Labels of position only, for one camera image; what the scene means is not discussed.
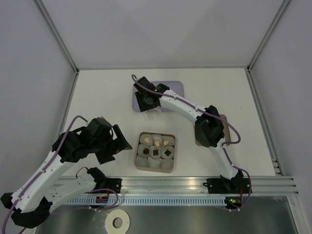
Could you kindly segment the white paper cup three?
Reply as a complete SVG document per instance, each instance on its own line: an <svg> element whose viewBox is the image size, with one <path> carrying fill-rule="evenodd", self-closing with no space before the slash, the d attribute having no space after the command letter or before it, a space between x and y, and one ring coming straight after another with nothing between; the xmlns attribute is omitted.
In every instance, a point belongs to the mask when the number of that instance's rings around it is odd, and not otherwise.
<svg viewBox="0 0 312 234"><path fill-rule="evenodd" d="M174 147L175 146L176 140L173 136L162 136L162 137L163 137L163 142L166 140L169 142L168 145L163 144L163 147L165 147L165 146L173 146Z"/></svg>

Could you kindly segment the white paper cup eight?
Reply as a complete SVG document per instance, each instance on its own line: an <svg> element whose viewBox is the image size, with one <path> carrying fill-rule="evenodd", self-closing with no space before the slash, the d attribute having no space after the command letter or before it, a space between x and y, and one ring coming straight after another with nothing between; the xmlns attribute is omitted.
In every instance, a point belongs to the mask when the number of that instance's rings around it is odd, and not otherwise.
<svg viewBox="0 0 312 234"><path fill-rule="evenodd" d="M162 162L162 159L153 159L151 157L148 157L148 167L152 168L152 169L159 169L160 168L160 164Z"/></svg>

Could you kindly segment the left aluminium frame post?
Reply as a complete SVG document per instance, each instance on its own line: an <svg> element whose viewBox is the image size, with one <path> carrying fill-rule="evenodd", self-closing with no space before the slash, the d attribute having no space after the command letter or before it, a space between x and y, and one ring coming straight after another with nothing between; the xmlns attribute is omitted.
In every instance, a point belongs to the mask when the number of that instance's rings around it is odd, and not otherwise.
<svg viewBox="0 0 312 234"><path fill-rule="evenodd" d="M56 40L61 52L63 53L66 61L70 65L71 69L74 71L75 74L79 73L79 69L76 66L76 63L74 62L66 44L64 43L64 40L62 39L61 34L59 33L56 25L54 24L54 21L52 17L50 16L44 2L42 0L33 0L33 3L35 4L36 8L38 9L39 13L43 17L43 20L45 21L48 29L50 30L52 36Z"/></svg>

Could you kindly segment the gold square chocolate tin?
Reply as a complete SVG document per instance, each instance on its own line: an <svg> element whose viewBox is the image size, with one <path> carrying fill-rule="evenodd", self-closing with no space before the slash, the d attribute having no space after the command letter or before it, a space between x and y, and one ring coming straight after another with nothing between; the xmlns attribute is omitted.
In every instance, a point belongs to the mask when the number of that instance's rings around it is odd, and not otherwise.
<svg viewBox="0 0 312 234"><path fill-rule="evenodd" d="M176 159L176 137L142 132L135 151L135 167L141 171L171 173Z"/></svg>

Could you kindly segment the dark square chocolate corner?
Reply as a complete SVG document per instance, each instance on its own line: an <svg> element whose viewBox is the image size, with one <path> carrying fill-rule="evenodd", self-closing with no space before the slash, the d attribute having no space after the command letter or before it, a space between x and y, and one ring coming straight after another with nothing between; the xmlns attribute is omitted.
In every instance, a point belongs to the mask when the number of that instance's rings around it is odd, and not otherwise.
<svg viewBox="0 0 312 234"><path fill-rule="evenodd" d="M170 156L172 152L170 150L166 150L164 153L166 156Z"/></svg>

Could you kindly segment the white paper cup four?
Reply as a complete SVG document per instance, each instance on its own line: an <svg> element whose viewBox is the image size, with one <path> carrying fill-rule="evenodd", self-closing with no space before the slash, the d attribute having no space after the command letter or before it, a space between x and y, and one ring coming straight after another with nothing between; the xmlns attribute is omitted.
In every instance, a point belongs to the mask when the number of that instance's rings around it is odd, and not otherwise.
<svg viewBox="0 0 312 234"><path fill-rule="evenodd" d="M149 154L145 155L145 154L143 153L143 150L144 150L144 149L149 149L149 148L150 148L150 147L149 147L148 145L139 144L139 145L138 145L138 148L137 148L137 154L140 155L140 156L142 156L142 157L147 158L147 157L149 157Z"/></svg>

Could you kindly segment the aluminium front rail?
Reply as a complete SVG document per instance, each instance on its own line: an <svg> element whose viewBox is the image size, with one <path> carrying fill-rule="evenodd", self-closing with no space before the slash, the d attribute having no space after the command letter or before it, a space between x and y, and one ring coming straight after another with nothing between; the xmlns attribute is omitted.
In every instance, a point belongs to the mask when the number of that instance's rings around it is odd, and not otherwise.
<svg viewBox="0 0 312 234"><path fill-rule="evenodd" d="M121 194L129 196L219 196L209 194L203 183L217 176L119 176ZM253 196L297 196L298 188L291 176L252 176L250 191Z"/></svg>

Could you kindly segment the gold tin lid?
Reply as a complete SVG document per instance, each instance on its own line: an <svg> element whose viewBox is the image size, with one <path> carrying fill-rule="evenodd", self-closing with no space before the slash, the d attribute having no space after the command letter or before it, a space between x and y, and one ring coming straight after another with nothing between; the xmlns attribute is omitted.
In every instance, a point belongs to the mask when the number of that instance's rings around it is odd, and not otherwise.
<svg viewBox="0 0 312 234"><path fill-rule="evenodd" d="M227 118L226 118L225 115L220 115L220 117L221 117L223 120L227 121ZM226 123L224 123L224 122L223 122L222 124L223 124L223 126L224 126L223 133L224 133L225 141L226 141L226 142L231 141L229 126L228 126ZM195 139L195 144L196 144L197 146L202 146L202 145L197 141L197 139Z"/></svg>

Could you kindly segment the white tape roll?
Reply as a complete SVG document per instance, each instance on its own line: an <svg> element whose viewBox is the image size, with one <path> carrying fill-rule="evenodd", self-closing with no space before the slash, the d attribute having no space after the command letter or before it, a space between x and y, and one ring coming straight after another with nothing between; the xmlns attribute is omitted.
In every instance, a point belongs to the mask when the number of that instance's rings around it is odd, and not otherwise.
<svg viewBox="0 0 312 234"><path fill-rule="evenodd" d="M105 230L108 234L126 234L130 228L130 216L124 210L111 211L105 220Z"/></svg>

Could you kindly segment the right aluminium frame post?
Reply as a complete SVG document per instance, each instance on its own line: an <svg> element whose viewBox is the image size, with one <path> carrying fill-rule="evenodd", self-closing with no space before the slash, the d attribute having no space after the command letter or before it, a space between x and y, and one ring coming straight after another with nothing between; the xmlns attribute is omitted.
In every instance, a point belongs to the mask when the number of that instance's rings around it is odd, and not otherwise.
<svg viewBox="0 0 312 234"><path fill-rule="evenodd" d="M273 20L271 21L268 29L266 30L260 44L258 45L251 61L249 62L249 64L246 67L246 70L248 72L250 72L252 70L252 68L255 66L259 56L261 55L262 51L264 50L266 44L268 43L271 35L273 34L273 32L275 31L275 29L277 28L279 22L281 21L283 15L285 14L285 12L287 11L289 5L292 3L292 0L283 0L281 5L279 6Z"/></svg>

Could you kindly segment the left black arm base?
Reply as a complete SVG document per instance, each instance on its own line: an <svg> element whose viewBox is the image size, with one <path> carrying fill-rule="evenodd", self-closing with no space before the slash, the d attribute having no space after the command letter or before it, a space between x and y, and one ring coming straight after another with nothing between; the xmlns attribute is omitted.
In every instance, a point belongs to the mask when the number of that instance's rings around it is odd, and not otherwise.
<svg viewBox="0 0 312 234"><path fill-rule="evenodd" d="M120 178L107 178L96 182L95 187L87 194L96 195L96 203L114 203L119 200L121 190Z"/></svg>

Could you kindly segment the white paper cup one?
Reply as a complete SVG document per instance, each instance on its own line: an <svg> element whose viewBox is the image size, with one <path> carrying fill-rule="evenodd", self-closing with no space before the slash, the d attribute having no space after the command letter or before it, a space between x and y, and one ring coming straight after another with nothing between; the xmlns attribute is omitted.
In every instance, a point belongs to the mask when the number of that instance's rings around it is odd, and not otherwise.
<svg viewBox="0 0 312 234"><path fill-rule="evenodd" d="M148 138L150 140L150 143L146 143L144 141L145 138ZM148 146L152 146L153 145L153 140L152 140L152 135L151 134L141 134L140 137L139 137L139 142L141 144L145 144L145 145L148 145Z"/></svg>

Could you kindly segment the right side aluminium rail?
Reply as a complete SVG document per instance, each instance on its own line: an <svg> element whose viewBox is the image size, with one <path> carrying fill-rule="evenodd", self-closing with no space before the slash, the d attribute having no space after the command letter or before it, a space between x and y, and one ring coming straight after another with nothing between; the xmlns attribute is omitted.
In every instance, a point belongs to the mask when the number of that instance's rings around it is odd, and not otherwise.
<svg viewBox="0 0 312 234"><path fill-rule="evenodd" d="M269 154L271 157L271 161L274 167L275 174L277 176L284 176L282 168L280 166L279 160L278 160L278 153L277 149L275 147L275 144L273 142L273 137L269 128L269 124L264 112L263 105L261 103L260 95L258 93L258 90L256 88L256 83L252 77L251 71L248 68L245 68L245 73L247 77L247 81L251 90L251 94L253 96L253 101L255 103L256 111L260 120L261 128L264 134L264 138L266 141L266 144L268 146Z"/></svg>

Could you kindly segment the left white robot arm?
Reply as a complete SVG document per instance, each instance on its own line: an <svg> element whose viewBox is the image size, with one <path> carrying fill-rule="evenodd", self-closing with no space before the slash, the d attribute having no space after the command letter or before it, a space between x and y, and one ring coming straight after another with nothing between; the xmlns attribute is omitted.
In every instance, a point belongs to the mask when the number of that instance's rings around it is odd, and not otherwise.
<svg viewBox="0 0 312 234"><path fill-rule="evenodd" d="M74 164L94 154L99 164L115 160L115 155L132 149L118 125L111 125L105 118L97 117L77 129L70 126L52 145L44 162L36 172L13 193L4 193L0 200L9 211L2 225L5 233L8 220L23 229L42 224L59 206L81 194L120 190L110 186L109 178L97 167L88 168L87 174L53 188L55 182Z"/></svg>

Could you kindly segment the aluminium rail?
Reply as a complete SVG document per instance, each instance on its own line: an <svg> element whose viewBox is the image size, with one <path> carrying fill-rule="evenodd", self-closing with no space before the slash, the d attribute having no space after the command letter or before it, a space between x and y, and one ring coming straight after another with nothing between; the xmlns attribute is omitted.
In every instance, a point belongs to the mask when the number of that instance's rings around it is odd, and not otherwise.
<svg viewBox="0 0 312 234"><path fill-rule="evenodd" d="M275 144L273 142L273 137L269 128L269 124L264 112L263 105L261 103L260 95L258 93L258 90L256 88L256 83L252 77L251 71L248 68L245 68L245 73L247 77L247 81L251 90L251 94L253 96L253 101L255 103L256 111L260 120L261 128L264 134L264 138L266 141L266 144L268 146L269 154L271 157L271 161L274 167L275 174L277 176L284 176L282 168L280 166L279 160L278 160L278 153L277 149L275 147Z"/></svg>
<svg viewBox="0 0 312 234"><path fill-rule="evenodd" d="M217 176L119 176L121 194L129 196L219 196L209 194L203 183ZM291 176L252 176L250 191L253 196L297 196L298 188Z"/></svg>

